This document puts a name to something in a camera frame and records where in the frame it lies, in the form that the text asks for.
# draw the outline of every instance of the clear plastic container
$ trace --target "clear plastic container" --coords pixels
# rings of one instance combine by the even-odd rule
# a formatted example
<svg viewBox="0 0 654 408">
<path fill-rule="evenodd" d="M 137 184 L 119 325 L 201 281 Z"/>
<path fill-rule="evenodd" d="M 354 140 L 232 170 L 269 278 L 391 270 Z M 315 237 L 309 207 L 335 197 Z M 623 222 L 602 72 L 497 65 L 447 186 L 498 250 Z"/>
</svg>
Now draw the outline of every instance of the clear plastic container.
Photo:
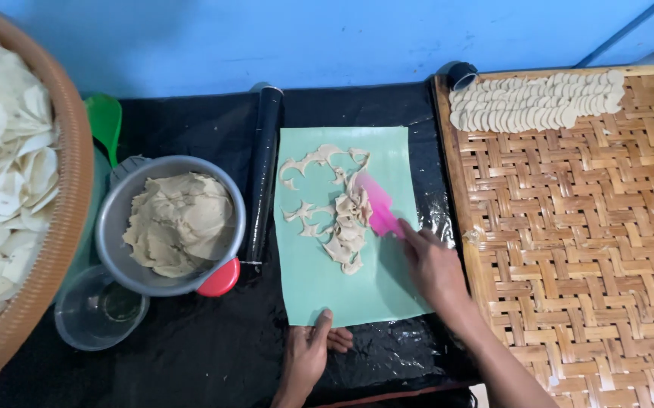
<svg viewBox="0 0 654 408">
<path fill-rule="evenodd" d="M 55 325 L 70 346 L 84 351 L 112 347 L 126 338 L 148 311 L 150 298 L 115 282 L 103 265 L 88 268 L 55 304 Z"/>
</svg>

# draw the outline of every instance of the hand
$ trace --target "hand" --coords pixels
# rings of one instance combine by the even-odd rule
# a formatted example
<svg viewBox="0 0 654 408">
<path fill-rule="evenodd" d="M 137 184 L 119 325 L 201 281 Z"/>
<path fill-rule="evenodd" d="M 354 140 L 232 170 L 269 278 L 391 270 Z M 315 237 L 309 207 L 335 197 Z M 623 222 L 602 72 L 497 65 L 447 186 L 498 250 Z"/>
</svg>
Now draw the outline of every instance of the hand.
<svg viewBox="0 0 654 408">
<path fill-rule="evenodd" d="M 429 229 L 416 232 L 404 219 L 399 223 L 413 284 L 435 311 L 446 314 L 441 317 L 451 326 L 461 310 L 475 306 L 465 286 L 458 252 L 446 247 Z"/>
<path fill-rule="evenodd" d="M 284 353 L 284 373 L 272 406 L 301 406 L 327 364 L 327 349 L 346 353 L 352 347 L 352 333 L 345 328 L 331 329 L 332 311 L 326 309 L 317 325 L 292 326 Z"/>
</svg>

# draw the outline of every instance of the blue wall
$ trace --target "blue wall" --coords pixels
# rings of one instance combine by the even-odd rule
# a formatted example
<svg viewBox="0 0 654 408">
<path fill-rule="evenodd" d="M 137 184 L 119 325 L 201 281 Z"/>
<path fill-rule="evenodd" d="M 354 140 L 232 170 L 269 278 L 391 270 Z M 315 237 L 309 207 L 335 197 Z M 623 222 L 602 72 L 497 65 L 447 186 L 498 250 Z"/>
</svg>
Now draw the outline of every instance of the blue wall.
<svg viewBox="0 0 654 408">
<path fill-rule="evenodd" d="M 571 66 L 652 3 L 0 0 L 0 11 L 54 54 L 84 93 L 166 97 L 247 91 L 259 81 L 409 82 L 451 60 L 482 71 Z M 652 45 L 608 52 L 600 63 L 654 51 L 654 29 L 635 36 Z"/>
</svg>

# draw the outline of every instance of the red handle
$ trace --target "red handle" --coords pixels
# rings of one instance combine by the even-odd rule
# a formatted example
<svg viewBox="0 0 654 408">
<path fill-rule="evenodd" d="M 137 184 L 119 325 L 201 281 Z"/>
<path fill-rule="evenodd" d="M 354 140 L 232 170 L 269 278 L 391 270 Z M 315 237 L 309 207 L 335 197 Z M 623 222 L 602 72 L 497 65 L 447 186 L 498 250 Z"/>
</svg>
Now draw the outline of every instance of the red handle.
<svg viewBox="0 0 654 408">
<path fill-rule="evenodd" d="M 238 280 L 241 264 L 238 258 L 233 258 L 222 267 L 218 268 L 198 289 L 195 291 L 202 296 L 221 296 L 231 290 Z"/>
</svg>

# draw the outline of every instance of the metal bowl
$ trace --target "metal bowl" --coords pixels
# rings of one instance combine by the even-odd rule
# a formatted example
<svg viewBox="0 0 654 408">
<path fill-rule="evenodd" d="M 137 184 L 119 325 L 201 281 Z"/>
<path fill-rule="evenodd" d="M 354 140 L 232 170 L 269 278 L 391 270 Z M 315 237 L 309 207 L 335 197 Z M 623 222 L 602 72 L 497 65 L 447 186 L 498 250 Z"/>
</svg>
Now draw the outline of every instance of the metal bowl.
<svg viewBox="0 0 654 408">
<path fill-rule="evenodd" d="M 145 181 L 148 178 L 161 179 L 186 172 L 207 174 L 226 187 L 231 194 L 236 213 L 234 236 L 226 255 L 211 269 L 195 271 L 184 277 L 163 277 L 153 272 L 151 268 L 141 266 L 130 256 L 132 247 L 123 241 L 123 234 L 128 227 L 133 197 L 143 192 Z M 241 246 L 245 228 L 246 209 L 243 197 L 236 187 L 236 183 L 226 172 L 212 162 L 193 156 L 166 156 L 141 165 L 120 181 L 105 198 L 97 218 L 97 254 L 103 264 L 113 273 L 115 280 L 134 292 L 148 296 L 182 295 L 198 290 L 222 266 L 227 268 L 235 265 L 236 277 L 238 277 L 238 259 L 236 262 L 234 260 L 236 252 Z"/>
</svg>

